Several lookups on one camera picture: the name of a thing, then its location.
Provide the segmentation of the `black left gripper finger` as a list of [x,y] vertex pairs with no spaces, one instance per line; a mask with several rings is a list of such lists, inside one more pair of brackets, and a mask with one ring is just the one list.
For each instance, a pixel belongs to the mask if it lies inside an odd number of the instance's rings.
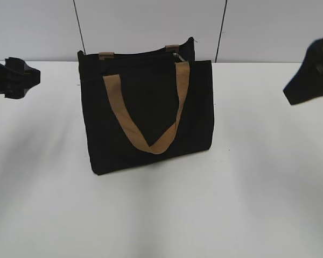
[[19,82],[8,81],[4,88],[4,97],[9,99],[24,98],[27,92],[39,84],[39,80],[24,78]]
[[9,57],[5,59],[5,66],[33,81],[40,81],[40,70],[28,66],[22,59]]

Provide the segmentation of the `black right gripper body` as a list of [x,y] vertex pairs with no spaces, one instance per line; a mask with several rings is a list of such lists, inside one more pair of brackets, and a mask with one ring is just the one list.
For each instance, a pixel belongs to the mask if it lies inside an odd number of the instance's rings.
[[290,105],[323,97],[323,37],[309,45],[300,68],[283,93]]

